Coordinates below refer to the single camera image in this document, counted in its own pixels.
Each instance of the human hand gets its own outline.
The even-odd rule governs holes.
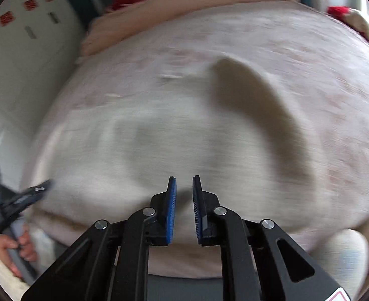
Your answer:
[[[24,225],[24,233],[18,238],[21,250],[20,256],[27,261],[36,261],[37,253],[35,252],[34,245],[31,242],[30,235],[28,234],[28,227]],[[20,271],[16,265],[12,262],[7,249],[17,249],[19,244],[7,235],[0,235],[0,260],[3,262],[13,273],[14,276],[22,278]]]

